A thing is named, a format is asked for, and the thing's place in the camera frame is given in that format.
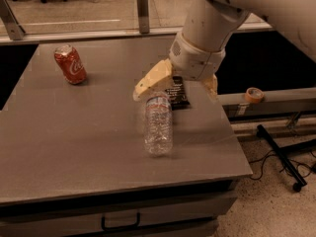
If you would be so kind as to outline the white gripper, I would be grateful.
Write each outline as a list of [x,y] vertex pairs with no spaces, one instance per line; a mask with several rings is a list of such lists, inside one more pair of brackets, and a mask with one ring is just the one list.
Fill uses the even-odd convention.
[[223,58],[225,50],[204,51],[188,43],[181,33],[177,33],[169,51],[169,58],[159,61],[134,87],[133,100],[144,101],[156,92],[173,86],[174,73],[185,80],[201,81],[212,99],[217,98],[217,77],[214,74]]

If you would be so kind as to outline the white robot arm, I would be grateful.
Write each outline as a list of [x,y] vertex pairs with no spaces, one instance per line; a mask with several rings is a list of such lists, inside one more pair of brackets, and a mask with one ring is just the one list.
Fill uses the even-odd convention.
[[172,77],[208,81],[233,32],[254,14],[316,61],[316,0],[193,0],[169,57],[159,61],[135,86],[133,99],[142,101],[172,86]]

